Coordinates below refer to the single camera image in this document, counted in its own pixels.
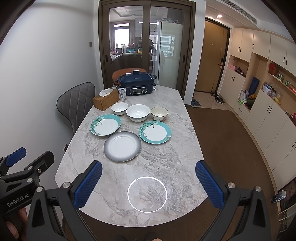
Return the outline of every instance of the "dining table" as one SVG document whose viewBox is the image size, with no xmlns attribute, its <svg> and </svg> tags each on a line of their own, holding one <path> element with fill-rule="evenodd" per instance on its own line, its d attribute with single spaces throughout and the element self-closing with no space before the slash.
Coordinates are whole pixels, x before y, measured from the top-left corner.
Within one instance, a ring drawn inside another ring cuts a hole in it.
<svg viewBox="0 0 296 241">
<path fill-rule="evenodd" d="M 155 86 L 145 95 L 128 96 L 129 106 L 143 104 L 150 109 L 164 107 L 164 121 L 171 129 L 171 138 L 163 144 L 149 144 L 141 139 L 139 154 L 126 162 L 115 162 L 104 153 L 109 136 L 97 136 L 90 131 L 92 121 L 105 111 L 90 109 L 74 134 L 55 175 L 58 186 L 72 182 L 93 160 L 103 166 L 102 176 L 88 201 L 80 211 L 102 222 L 145 227 L 166 223 L 186 215 L 206 198 L 207 194 L 195 174 L 196 163 L 203 160 L 202 151 L 189 114 L 179 92 Z M 119 116 L 116 132 L 129 131 L 139 136 L 143 122 L 134 122 L 127 114 Z"/>
</svg>

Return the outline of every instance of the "dark brown floor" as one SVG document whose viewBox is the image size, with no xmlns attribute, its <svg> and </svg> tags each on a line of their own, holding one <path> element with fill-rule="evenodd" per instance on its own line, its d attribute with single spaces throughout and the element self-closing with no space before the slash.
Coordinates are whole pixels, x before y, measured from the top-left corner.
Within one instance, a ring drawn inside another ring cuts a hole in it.
<svg viewBox="0 0 296 241">
<path fill-rule="evenodd" d="M 268 204 L 271 220 L 272 240 L 278 233 L 277 207 L 270 204 L 274 194 L 266 166 L 255 144 L 236 116 L 227 110 L 188 107 L 205 161 L 226 182 L 234 182 L 240 188 L 253 189 L 261 186 Z M 230 238 L 241 207 L 231 223 L 223 240 Z M 128 228 L 100 222 L 82 213 L 84 220 L 100 241 L 113 241 L 123 235 L 127 241 L 142 241 L 148 232 L 155 232 L 163 241 L 197 241 L 201 238 L 218 209 L 207 198 L 201 205 L 187 215 L 169 223 L 145 227 Z"/>
</svg>

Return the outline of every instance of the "wooden tissue box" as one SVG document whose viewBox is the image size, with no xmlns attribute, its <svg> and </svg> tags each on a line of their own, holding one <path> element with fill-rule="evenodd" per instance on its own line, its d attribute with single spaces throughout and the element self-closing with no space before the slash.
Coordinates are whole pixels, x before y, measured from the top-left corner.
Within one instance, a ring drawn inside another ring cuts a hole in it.
<svg viewBox="0 0 296 241">
<path fill-rule="evenodd" d="M 98 95 L 93 98 L 94 107 L 102 111 L 108 109 L 117 101 L 119 101 L 118 90 L 113 90 L 109 95 L 104 97 Z"/>
</svg>

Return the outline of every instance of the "white bowl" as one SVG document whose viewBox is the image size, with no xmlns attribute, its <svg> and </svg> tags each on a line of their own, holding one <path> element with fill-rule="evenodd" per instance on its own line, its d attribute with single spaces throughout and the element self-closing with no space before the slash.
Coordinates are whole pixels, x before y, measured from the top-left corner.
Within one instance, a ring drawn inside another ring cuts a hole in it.
<svg viewBox="0 0 296 241">
<path fill-rule="evenodd" d="M 152 119 L 155 121 L 164 121 L 168 115 L 168 110 L 163 107 L 154 107 L 151 109 Z"/>
<path fill-rule="evenodd" d="M 116 115 L 123 115 L 128 108 L 128 104 L 124 102 L 118 102 L 114 105 L 112 105 L 111 110 L 114 112 Z"/>
<path fill-rule="evenodd" d="M 128 117 L 135 122 L 141 122 L 147 119 L 150 108 L 143 104 L 134 104 L 126 110 Z"/>
</svg>

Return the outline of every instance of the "teal rimmed plate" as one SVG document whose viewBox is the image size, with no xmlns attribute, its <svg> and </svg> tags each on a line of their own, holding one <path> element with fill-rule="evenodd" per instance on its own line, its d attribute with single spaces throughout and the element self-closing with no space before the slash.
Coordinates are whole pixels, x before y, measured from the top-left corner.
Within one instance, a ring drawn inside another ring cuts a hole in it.
<svg viewBox="0 0 296 241">
<path fill-rule="evenodd" d="M 162 144 L 170 139 L 172 132 L 163 122 L 152 120 L 141 125 L 139 135 L 150 144 Z"/>
<path fill-rule="evenodd" d="M 121 120 L 117 115 L 106 114 L 95 118 L 91 123 L 91 132 L 97 136 L 107 136 L 121 125 Z"/>
</svg>

